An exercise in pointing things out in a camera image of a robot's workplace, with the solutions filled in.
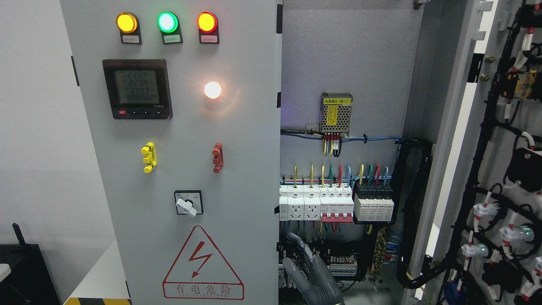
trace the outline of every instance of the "red triangle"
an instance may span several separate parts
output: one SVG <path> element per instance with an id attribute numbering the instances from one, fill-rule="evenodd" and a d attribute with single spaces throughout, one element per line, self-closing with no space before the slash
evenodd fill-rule
<path id="1" fill-rule="evenodd" d="M 244 284 L 202 226 L 195 226 L 162 282 L 165 298 L 244 300 Z"/>

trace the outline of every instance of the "lcd display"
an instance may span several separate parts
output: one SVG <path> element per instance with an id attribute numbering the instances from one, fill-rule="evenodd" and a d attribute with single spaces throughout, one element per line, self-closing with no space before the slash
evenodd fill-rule
<path id="1" fill-rule="evenodd" d="M 155 71 L 115 71 L 120 104 L 160 104 Z"/>

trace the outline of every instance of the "yellow indicator light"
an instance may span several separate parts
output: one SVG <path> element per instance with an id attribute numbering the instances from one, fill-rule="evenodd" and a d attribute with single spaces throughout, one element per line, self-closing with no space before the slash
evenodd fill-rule
<path id="1" fill-rule="evenodd" d="M 203 92 L 210 99 L 216 99 L 222 93 L 222 87 L 215 81 L 208 82 L 203 88 Z"/>
<path id="2" fill-rule="evenodd" d="M 204 33 L 210 33 L 216 30 L 218 20 L 215 14 L 205 11 L 198 16 L 198 27 Z"/>
<path id="3" fill-rule="evenodd" d="M 117 27 L 123 33 L 133 33 L 137 29 L 137 18 L 130 12 L 122 12 L 117 16 Z"/>

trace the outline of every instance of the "white floor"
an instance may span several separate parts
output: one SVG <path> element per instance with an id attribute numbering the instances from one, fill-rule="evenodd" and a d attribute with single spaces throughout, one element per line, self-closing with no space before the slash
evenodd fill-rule
<path id="1" fill-rule="evenodd" d="M 128 298 L 117 240 L 107 248 L 70 297 Z"/>

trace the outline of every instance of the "gray glove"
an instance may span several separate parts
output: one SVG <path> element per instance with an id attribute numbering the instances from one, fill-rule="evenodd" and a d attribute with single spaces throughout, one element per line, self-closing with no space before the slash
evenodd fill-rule
<path id="1" fill-rule="evenodd" d="M 308 305 L 344 305 L 337 281 L 318 255 L 313 255 L 308 245 L 294 233 L 288 240 L 297 246 L 303 271 L 289 258 L 282 263 Z"/>

